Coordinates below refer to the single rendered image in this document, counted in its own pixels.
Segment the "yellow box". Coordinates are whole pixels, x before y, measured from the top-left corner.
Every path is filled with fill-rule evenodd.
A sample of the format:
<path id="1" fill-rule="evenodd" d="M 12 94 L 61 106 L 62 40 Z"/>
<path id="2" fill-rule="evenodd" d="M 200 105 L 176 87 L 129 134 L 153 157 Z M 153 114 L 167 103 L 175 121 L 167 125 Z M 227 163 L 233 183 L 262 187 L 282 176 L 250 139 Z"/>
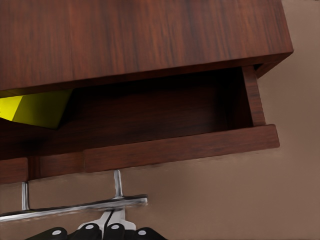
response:
<path id="1" fill-rule="evenodd" d="M 57 129 L 72 92 L 66 89 L 0 98 L 0 118 Z"/>

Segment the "dark wooden cabinet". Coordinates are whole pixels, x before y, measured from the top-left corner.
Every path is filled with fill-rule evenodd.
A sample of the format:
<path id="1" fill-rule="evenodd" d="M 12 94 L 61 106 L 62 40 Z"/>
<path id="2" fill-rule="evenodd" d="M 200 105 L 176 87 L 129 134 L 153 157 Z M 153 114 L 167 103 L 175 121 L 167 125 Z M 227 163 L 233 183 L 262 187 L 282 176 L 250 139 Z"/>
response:
<path id="1" fill-rule="evenodd" d="M 0 0 L 0 98 L 252 65 L 294 51 L 281 0 Z"/>

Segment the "wooden drawer with metal handle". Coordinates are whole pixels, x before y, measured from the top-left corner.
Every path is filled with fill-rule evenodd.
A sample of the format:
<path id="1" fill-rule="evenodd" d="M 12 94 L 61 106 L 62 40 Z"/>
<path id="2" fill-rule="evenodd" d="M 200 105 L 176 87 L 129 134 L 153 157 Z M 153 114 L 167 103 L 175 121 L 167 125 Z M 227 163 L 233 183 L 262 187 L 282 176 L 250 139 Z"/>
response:
<path id="1" fill-rule="evenodd" d="M 0 184 L 22 184 L 22 209 L 0 223 L 147 202 L 124 196 L 120 169 L 277 148 L 252 66 L 75 89 L 57 130 L 0 121 Z M 31 209 L 29 180 L 114 171 L 115 196 Z"/>

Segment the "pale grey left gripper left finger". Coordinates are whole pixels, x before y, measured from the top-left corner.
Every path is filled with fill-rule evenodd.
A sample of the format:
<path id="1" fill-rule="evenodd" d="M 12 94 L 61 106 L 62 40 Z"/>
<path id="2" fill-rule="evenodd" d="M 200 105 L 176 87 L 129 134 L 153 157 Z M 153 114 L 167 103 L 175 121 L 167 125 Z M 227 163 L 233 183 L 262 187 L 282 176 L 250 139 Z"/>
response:
<path id="1" fill-rule="evenodd" d="M 102 240 L 109 220 L 110 212 L 105 211 L 99 219 L 83 223 L 75 232 L 70 233 L 69 240 Z"/>

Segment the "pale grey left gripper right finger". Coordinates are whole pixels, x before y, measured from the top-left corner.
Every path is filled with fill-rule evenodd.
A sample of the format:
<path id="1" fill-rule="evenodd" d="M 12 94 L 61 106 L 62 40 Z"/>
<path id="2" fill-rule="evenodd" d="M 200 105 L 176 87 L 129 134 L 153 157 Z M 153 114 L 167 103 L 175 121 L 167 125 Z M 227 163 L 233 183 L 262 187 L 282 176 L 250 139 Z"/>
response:
<path id="1" fill-rule="evenodd" d="M 116 209 L 110 213 L 103 230 L 103 240 L 133 240 L 137 227 L 126 220 L 126 210 Z"/>

